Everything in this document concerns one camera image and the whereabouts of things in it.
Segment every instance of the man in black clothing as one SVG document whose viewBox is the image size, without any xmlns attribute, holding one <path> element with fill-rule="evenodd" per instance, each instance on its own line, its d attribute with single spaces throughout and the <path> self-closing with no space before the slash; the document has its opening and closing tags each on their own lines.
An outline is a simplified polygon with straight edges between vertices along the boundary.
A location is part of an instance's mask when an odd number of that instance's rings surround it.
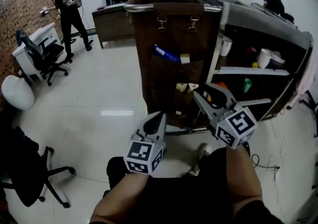
<svg viewBox="0 0 318 224">
<path fill-rule="evenodd" d="M 71 52 L 71 26 L 73 25 L 81 34 L 87 51 L 92 49 L 88 42 L 86 29 L 81 21 L 78 7 L 81 6 L 81 0 L 55 0 L 55 6 L 47 8 L 48 11 L 60 9 L 61 11 L 61 26 L 67 53 L 66 62 L 69 61 L 74 54 Z"/>
<path fill-rule="evenodd" d="M 285 14 L 285 8 L 282 0 L 264 0 L 263 6 L 278 15 L 283 16 Z"/>
<path fill-rule="evenodd" d="M 97 204 L 91 224 L 282 224 L 262 202 L 244 146 L 199 153 L 198 176 L 153 178 L 128 172 L 122 157 L 107 166 L 111 190 Z"/>
</svg>

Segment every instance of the chair wheel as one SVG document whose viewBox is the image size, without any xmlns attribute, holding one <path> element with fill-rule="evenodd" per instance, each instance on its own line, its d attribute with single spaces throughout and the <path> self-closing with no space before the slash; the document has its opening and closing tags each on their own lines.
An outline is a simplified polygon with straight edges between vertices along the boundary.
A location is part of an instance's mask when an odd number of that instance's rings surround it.
<svg viewBox="0 0 318 224">
<path fill-rule="evenodd" d="M 54 153 L 54 149 L 52 147 L 49 147 L 49 152 Z"/>
<path fill-rule="evenodd" d="M 70 206 L 70 204 L 68 202 L 66 202 L 66 203 L 63 203 L 63 207 L 64 208 L 70 208 L 71 206 Z"/>
<path fill-rule="evenodd" d="M 74 174 L 75 172 L 76 172 L 76 170 L 73 168 L 73 167 L 69 167 L 69 172 L 71 173 L 71 174 Z"/>
</svg>

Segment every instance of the wooden cabinet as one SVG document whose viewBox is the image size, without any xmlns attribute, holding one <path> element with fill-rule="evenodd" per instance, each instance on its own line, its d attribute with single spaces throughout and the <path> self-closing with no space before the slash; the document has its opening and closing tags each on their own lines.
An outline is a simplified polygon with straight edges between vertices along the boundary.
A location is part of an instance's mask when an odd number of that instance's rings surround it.
<svg viewBox="0 0 318 224">
<path fill-rule="evenodd" d="M 106 6 L 92 13 L 96 32 L 103 48 L 103 42 L 135 37 L 134 26 L 123 8 L 123 3 Z"/>
</svg>

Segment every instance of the office chair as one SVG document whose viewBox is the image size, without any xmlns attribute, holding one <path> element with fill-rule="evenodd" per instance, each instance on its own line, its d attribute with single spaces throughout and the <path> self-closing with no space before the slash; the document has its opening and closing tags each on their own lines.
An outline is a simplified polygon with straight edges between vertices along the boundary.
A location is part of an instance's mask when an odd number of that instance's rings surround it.
<svg viewBox="0 0 318 224">
<path fill-rule="evenodd" d="M 35 45 L 29 37 L 25 34 L 23 30 L 17 30 L 15 32 L 16 41 L 18 46 L 21 46 L 23 42 L 25 46 L 31 51 L 28 54 L 31 56 L 33 60 L 34 67 L 41 71 L 44 75 L 43 78 L 46 78 L 47 74 L 49 75 L 48 78 L 48 85 L 51 86 L 52 83 L 51 78 L 56 71 L 64 72 L 64 75 L 67 76 L 69 73 L 66 69 L 60 68 L 61 65 L 70 62 L 72 63 L 72 59 L 66 58 L 64 61 L 60 63 L 56 63 L 58 59 L 58 55 L 64 50 L 63 46 L 57 45 L 57 40 L 52 41 L 49 45 L 45 46 L 44 43 L 49 39 L 46 38 L 39 43 L 39 45 Z"/>
<path fill-rule="evenodd" d="M 10 142 L 4 146 L 2 155 L 8 159 L 8 173 L 12 183 L 0 183 L 7 189 L 14 189 L 22 203 L 30 207 L 36 200 L 41 202 L 45 198 L 41 196 L 44 184 L 52 192 L 53 196 L 64 208 L 69 208 L 68 202 L 63 202 L 49 181 L 49 176 L 68 170 L 71 174 L 75 169 L 69 166 L 48 170 L 46 166 L 48 153 L 54 153 L 53 148 L 45 147 L 44 154 L 39 155 L 39 145 L 27 137 L 20 127 L 10 129 Z"/>
</svg>

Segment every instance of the brown cloth panel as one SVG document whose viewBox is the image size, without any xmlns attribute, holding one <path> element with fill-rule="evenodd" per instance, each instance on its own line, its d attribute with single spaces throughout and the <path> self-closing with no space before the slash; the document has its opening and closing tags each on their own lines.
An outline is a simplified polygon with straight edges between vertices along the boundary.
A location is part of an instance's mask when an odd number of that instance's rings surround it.
<svg viewBox="0 0 318 224">
<path fill-rule="evenodd" d="M 144 4 L 144 1 L 150 3 L 149 0 L 135 0 L 134 4 Z M 143 97 L 147 104 L 148 113 L 163 109 L 167 112 L 168 124 L 184 128 L 188 124 L 187 121 L 191 121 L 192 119 L 187 117 L 187 114 L 182 114 L 181 116 L 175 114 L 176 110 L 173 106 L 175 86 L 180 78 L 185 78 L 185 80 L 194 79 L 194 83 L 205 81 L 212 60 L 221 15 L 220 13 L 205 12 L 203 2 L 199 0 L 191 0 L 192 2 L 196 1 L 193 4 L 177 4 L 174 7 L 175 12 L 169 8 L 171 4 L 167 4 L 168 0 L 160 1 L 164 4 L 155 3 L 154 7 L 156 11 L 132 13 L 138 59 L 142 75 Z M 163 23 L 163 27 L 166 28 L 165 32 L 157 32 L 157 29 L 160 27 L 160 22 L 157 21 L 158 15 L 156 14 L 158 10 L 159 12 L 163 11 L 161 13 L 167 18 L 167 22 Z M 195 23 L 197 29 L 195 33 L 187 31 L 188 28 L 192 26 L 192 21 L 190 20 L 192 16 L 199 17 L 199 21 Z M 156 60 L 161 59 L 160 57 L 154 56 L 155 44 L 172 52 L 178 57 L 180 54 L 190 54 L 192 64 L 185 66 L 178 64 L 177 75 L 175 75 L 175 68 L 173 68 L 172 72 L 167 73 L 166 66 L 163 66 L 163 78 L 162 81 L 160 81 L 160 77 L 158 77 L 160 70 L 158 70 L 158 68 L 154 71 L 152 70 L 152 68 L 156 66 Z M 186 105 L 183 107 L 183 110 L 186 111 L 189 108 L 188 106 L 191 99 L 192 97 L 185 99 Z"/>
</svg>

